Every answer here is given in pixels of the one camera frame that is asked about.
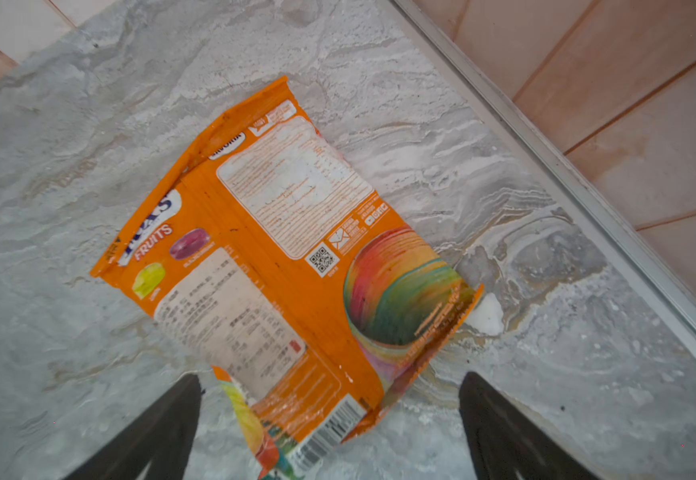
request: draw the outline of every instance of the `yellow candy image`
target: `yellow candy image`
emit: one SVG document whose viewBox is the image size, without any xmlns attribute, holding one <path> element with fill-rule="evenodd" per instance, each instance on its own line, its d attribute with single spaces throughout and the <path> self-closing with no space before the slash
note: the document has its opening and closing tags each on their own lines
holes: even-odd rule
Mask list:
<svg viewBox="0 0 696 480">
<path fill-rule="evenodd" d="M 140 270 L 140 273 L 134 278 L 132 291 L 142 300 L 156 289 L 156 286 L 166 275 L 167 271 L 161 264 L 150 264 Z"/>
</svg>

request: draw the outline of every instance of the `white label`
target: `white label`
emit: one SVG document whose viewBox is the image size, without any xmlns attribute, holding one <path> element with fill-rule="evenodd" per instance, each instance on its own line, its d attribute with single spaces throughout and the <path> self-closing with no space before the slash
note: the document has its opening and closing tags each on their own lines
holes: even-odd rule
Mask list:
<svg viewBox="0 0 696 480">
<path fill-rule="evenodd" d="M 303 476 L 326 454 L 332 452 L 359 425 L 364 415 L 366 410 L 351 395 L 343 397 L 316 430 L 287 454 L 286 459 L 292 464 L 295 474 Z"/>
<path fill-rule="evenodd" d="M 292 102 L 289 100 L 285 100 L 281 102 L 281 104 L 279 104 L 278 107 L 269 111 L 268 114 L 265 116 L 265 120 L 258 120 L 259 122 L 263 123 L 261 126 L 256 128 L 254 125 L 252 125 L 250 127 L 250 132 L 252 132 L 255 137 L 259 137 L 265 132 L 267 132 L 274 125 L 292 118 L 295 115 L 295 113 L 297 113 L 297 109 L 292 104 Z"/>
<path fill-rule="evenodd" d="M 300 116 L 226 160 L 218 178 L 295 260 L 373 192 Z"/>
<path fill-rule="evenodd" d="M 264 398 L 305 353 L 305 342 L 222 248 L 161 300 L 154 320 L 254 398 Z"/>
</svg>

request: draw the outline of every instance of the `plastic packaging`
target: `plastic packaging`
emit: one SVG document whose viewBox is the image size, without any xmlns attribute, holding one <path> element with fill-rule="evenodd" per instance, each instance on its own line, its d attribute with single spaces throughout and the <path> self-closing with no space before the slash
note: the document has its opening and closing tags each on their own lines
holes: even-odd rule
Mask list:
<svg viewBox="0 0 696 480">
<path fill-rule="evenodd" d="M 371 428 L 482 294 L 312 125 L 281 78 L 222 114 L 92 271 L 216 366 L 261 477 Z"/>
</svg>

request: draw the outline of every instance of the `white debris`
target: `white debris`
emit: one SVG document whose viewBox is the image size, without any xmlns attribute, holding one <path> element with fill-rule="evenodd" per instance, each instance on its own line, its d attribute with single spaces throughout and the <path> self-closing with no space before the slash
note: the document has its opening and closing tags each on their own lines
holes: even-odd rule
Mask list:
<svg viewBox="0 0 696 480">
<path fill-rule="evenodd" d="M 628 388 L 628 393 L 631 394 L 631 398 L 636 402 L 636 405 L 642 407 L 648 403 L 654 402 L 654 396 L 644 389 L 635 389 L 633 387 Z"/>
<path fill-rule="evenodd" d="M 484 335 L 497 336 L 503 331 L 502 307 L 494 293 L 487 293 L 473 309 L 466 323 Z"/>
</svg>

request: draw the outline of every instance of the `metal trim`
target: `metal trim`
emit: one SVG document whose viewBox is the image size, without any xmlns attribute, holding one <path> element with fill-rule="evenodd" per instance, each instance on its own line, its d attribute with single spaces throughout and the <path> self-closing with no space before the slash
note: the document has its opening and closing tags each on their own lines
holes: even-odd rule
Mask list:
<svg viewBox="0 0 696 480">
<path fill-rule="evenodd" d="M 378 0 L 480 120 L 564 207 L 696 358 L 696 296 L 514 103 L 412 3 Z"/>
</svg>

